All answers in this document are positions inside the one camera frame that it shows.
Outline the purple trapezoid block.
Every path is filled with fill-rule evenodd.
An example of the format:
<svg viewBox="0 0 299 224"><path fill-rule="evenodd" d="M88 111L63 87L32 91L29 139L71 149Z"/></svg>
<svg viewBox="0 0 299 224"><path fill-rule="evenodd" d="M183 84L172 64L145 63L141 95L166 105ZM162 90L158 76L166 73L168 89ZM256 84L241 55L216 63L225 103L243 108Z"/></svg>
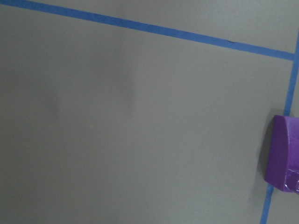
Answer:
<svg viewBox="0 0 299 224"><path fill-rule="evenodd" d="M276 115L265 180L283 192L299 192L299 119Z"/></svg>

